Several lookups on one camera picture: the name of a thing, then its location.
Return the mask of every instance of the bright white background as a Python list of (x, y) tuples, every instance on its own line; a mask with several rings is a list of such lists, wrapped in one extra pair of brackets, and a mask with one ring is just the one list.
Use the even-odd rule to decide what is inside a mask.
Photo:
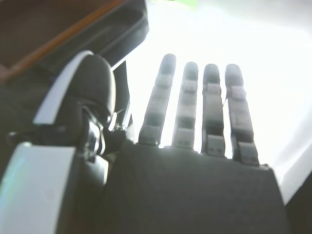
[[(236, 63), (245, 81), (259, 161), (274, 168), (287, 202), (312, 168), (312, 153), (304, 156), (312, 142), (312, 35), (303, 27), (234, 17), (211, 6), (194, 11), (174, 3), (151, 3), (149, 21), (147, 39), (127, 58), (136, 137), (165, 54), (176, 55), (177, 67), (161, 146), (171, 144), (183, 68), (193, 61), (199, 66), (197, 151), (201, 147), (203, 69), (208, 63), (219, 67), (224, 100), (225, 67)], [(231, 158), (227, 113), (225, 105), (226, 156)]]

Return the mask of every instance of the wooden edge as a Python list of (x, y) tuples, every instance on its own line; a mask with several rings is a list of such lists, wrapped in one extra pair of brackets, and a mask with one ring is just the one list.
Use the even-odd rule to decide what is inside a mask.
[(39, 47), (34, 52), (27, 55), (25, 58), (20, 60), (17, 64), (8, 68), (5, 72), (0, 73), (0, 83), (9, 81), (13, 76), (20, 74), (22, 71), (26, 70), (29, 66), (33, 65), (39, 59), (51, 52), (55, 47), (59, 46), (61, 43), (72, 37), (74, 34), (78, 33), (82, 28), (86, 27), (90, 23), (94, 22), (107, 12), (111, 11), (115, 7), (122, 4), (125, 0), (114, 0), (109, 4), (104, 5), (93, 13), (89, 14), (78, 23), (69, 27), (64, 32), (60, 33), (58, 36)]

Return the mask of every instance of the robotic hand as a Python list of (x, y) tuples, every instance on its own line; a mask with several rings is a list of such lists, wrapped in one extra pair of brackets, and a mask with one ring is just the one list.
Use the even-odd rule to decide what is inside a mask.
[(193, 150), (195, 63), (184, 69), (173, 144), (158, 148), (175, 66), (175, 56), (166, 55), (138, 143), (121, 142), (109, 165), (114, 75), (101, 57), (78, 54), (39, 108), (37, 131), (11, 136), (17, 147), (0, 186), (0, 234), (290, 233), (274, 173), (259, 165), (238, 66), (225, 74), (233, 159), (224, 156), (213, 64), (203, 79), (201, 154)]

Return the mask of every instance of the brown wooden surface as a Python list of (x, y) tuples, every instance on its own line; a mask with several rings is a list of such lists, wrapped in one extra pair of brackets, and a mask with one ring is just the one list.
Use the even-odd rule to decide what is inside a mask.
[(124, 0), (0, 3), (0, 81), (21, 72)]

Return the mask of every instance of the white surface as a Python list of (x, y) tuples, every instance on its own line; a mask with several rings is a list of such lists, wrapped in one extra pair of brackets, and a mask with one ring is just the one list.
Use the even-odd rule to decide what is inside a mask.
[[(136, 137), (163, 56), (177, 57), (161, 144), (172, 141), (178, 93), (185, 64), (199, 66), (195, 150), (201, 148), (202, 74), (214, 63), (221, 74), (229, 63), (240, 66), (260, 163), (274, 168), (284, 202), (312, 169), (312, 36), (304, 28), (233, 17), (220, 8), (151, 4), (150, 33), (128, 57), (128, 79)], [(224, 116), (228, 115), (227, 104)], [(226, 156), (232, 157), (229, 120), (225, 118)]]
[(80, 52), (66, 65), (41, 104), (34, 124), (54, 123), (70, 82), (81, 61), (87, 55), (93, 55), (93, 53), (91, 51)]
[(20, 144), (0, 184), (0, 234), (54, 234), (73, 147)]

